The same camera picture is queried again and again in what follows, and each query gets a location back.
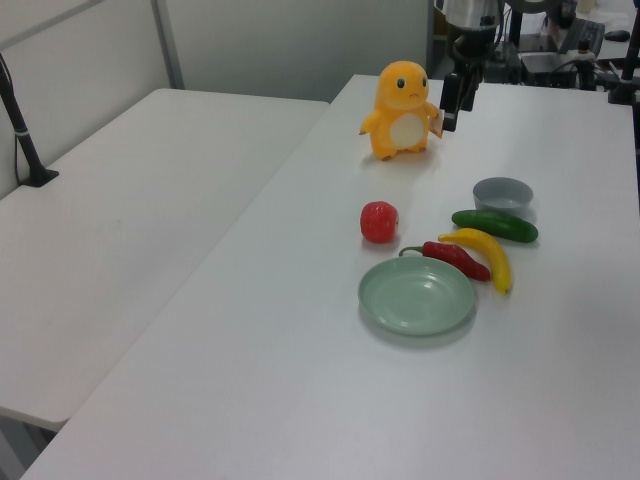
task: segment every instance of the red chili pepper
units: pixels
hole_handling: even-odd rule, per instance
[[[437,242],[426,242],[422,247],[407,247],[400,250],[400,256],[407,250],[415,250],[424,257],[436,258],[453,265],[467,277],[486,282],[491,278],[489,269],[476,262],[458,245],[448,245]]]

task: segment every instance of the plastic vegetable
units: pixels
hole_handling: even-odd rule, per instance
[[[373,243],[391,242],[398,228],[398,210],[387,202],[371,202],[360,214],[362,236]]]
[[[475,228],[494,237],[506,238],[516,242],[529,243],[538,238],[538,229],[507,213],[489,210],[462,210],[451,216],[459,227]]]
[[[491,235],[475,228],[461,228],[457,232],[440,235],[438,240],[457,243],[480,252],[489,260],[491,265],[493,286],[500,293],[509,293],[509,290],[511,290],[509,260],[498,241]]]
[[[400,256],[408,250],[422,253],[424,257],[436,258],[453,265],[467,277],[486,282],[491,278],[489,269],[476,262],[471,256],[457,245],[445,245],[444,243],[425,242],[422,247],[407,247],[400,250]]]
[[[373,112],[360,126],[360,135],[371,134],[371,148],[379,159],[394,157],[400,150],[427,148],[431,121],[440,115],[428,95],[429,79],[417,63],[394,62],[382,71]]]

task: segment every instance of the gray bowl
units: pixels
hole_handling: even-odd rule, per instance
[[[478,210],[522,216],[527,213],[532,198],[531,187],[514,178],[486,178],[473,187],[473,200]]]

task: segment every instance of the fake tomato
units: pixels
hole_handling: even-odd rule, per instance
[[[371,202],[360,214],[362,236],[373,243],[391,242],[398,228],[398,210],[387,202]]]

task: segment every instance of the charmander toy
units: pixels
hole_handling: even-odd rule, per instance
[[[360,127],[360,135],[371,134],[373,153],[381,160],[394,157],[400,150],[421,152],[427,148],[432,120],[440,110],[427,102],[429,79],[424,69],[413,62],[394,62],[380,74],[373,112]]]

